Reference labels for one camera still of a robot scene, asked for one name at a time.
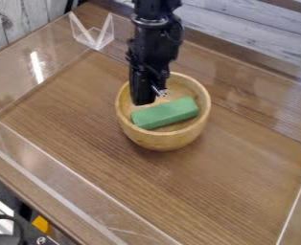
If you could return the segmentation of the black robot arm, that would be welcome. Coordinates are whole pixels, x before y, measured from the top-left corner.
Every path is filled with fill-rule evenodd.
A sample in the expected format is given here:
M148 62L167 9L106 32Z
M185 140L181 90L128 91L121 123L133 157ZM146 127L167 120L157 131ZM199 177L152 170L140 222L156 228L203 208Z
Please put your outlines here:
M132 0L133 36L128 39L129 88L134 105L165 95L169 62L177 58L184 26L173 11L181 0Z

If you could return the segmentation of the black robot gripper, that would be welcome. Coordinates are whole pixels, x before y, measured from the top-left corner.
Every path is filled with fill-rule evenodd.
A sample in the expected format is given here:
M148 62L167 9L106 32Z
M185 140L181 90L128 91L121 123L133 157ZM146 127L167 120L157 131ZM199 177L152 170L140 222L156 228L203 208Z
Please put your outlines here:
M128 39L129 84L134 105L145 105L165 94L169 62L176 59L184 27L177 15L157 19L130 15L134 35Z

